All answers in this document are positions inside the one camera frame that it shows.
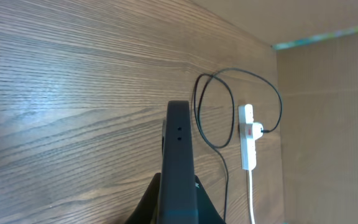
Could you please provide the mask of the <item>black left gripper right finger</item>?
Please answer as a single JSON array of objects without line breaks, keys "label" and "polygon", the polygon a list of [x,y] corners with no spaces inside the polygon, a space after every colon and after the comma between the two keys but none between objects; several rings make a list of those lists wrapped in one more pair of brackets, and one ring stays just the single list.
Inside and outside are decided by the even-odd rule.
[{"label": "black left gripper right finger", "polygon": [[199,224],[226,224],[208,197],[198,176],[195,176]]}]

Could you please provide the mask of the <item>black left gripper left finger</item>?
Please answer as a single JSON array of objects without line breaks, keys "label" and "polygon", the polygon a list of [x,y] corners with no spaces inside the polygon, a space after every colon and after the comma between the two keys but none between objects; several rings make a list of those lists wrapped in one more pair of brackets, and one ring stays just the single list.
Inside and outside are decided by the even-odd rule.
[{"label": "black left gripper left finger", "polygon": [[161,173],[156,173],[125,224],[156,224]]}]

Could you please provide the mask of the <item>blue Samsung Galaxy smartphone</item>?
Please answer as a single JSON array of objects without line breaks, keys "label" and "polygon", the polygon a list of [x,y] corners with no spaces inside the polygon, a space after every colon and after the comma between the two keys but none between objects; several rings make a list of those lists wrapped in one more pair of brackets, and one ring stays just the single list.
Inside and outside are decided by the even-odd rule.
[{"label": "blue Samsung Galaxy smartphone", "polygon": [[157,223],[198,223],[188,101],[168,102],[162,152]]}]

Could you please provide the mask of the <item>white power extension strip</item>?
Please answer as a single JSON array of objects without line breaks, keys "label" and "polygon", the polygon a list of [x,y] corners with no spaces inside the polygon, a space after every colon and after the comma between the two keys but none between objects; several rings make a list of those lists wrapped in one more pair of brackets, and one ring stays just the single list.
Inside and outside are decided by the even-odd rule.
[{"label": "white power extension strip", "polygon": [[242,168],[253,170],[257,163],[255,139],[253,137],[253,106],[251,104],[241,105],[238,110]]}]

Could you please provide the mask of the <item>white USB charger plug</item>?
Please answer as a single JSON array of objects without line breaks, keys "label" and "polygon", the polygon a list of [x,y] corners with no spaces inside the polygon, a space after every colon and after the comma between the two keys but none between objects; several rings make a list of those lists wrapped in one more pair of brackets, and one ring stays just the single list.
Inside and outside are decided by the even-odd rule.
[{"label": "white USB charger plug", "polygon": [[257,140],[264,134],[264,127],[261,123],[246,123],[246,138]]}]

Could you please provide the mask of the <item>brown cardboard sheet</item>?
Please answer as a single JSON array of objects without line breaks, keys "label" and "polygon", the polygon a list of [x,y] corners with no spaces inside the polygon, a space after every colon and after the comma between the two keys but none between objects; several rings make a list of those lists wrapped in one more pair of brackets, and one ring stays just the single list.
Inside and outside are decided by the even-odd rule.
[{"label": "brown cardboard sheet", "polygon": [[277,51],[286,221],[358,223],[358,0],[200,5]]}]

